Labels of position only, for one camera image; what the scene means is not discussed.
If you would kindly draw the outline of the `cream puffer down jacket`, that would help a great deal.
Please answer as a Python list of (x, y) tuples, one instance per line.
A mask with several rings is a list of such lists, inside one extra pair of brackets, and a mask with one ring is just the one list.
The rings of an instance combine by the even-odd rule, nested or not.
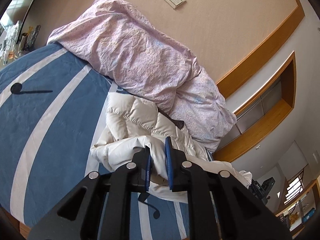
[(210, 161), (207, 150), (192, 139), (187, 128), (178, 128), (158, 110), (155, 103), (130, 94), (108, 94), (106, 125), (90, 152), (93, 158), (113, 172), (130, 162), (135, 153), (148, 147), (153, 161), (149, 193), (163, 200), (187, 203), (186, 192), (174, 193), (169, 189), (166, 137), (171, 138), (174, 149), (183, 151), (187, 160), (205, 171), (218, 173), (227, 170), (245, 187), (251, 185), (251, 172), (238, 172), (229, 162)]

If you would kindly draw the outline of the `wooden stair railing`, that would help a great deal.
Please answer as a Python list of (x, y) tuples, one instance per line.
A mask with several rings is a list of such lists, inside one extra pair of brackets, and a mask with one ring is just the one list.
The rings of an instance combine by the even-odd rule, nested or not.
[(304, 190), (304, 174), (305, 170), (307, 169), (308, 165), (306, 165), (300, 172), (295, 175), (290, 181), (289, 185), (286, 188), (285, 200), (284, 204), (286, 205), (291, 200), (293, 200), (299, 193)]

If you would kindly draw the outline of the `blue white striped bedsheet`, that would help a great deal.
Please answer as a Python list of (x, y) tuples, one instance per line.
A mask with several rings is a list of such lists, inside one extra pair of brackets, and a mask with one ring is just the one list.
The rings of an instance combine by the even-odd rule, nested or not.
[(142, 137), (209, 161), (187, 128), (54, 43), (1, 70), (1, 206), (34, 226), (89, 172), (124, 160), (105, 145)]

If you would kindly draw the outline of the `pink floral duvet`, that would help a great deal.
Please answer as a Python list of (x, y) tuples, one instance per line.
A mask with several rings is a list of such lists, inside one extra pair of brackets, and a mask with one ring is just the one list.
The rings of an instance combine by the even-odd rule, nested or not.
[(236, 123), (192, 51), (127, 1), (95, 0), (79, 18), (54, 29), (47, 42), (61, 44), (127, 92), (184, 121), (211, 152)]

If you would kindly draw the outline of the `cluttered bedside table items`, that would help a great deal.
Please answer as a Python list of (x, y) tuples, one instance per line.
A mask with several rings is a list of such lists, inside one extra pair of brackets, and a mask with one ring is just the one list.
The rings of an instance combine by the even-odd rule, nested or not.
[(41, 25), (30, 26), (22, 32), (22, 22), (1, 30), (1, 69), (12, 61), (19, 59), (34, 50), (35, 41), (40, 32)]

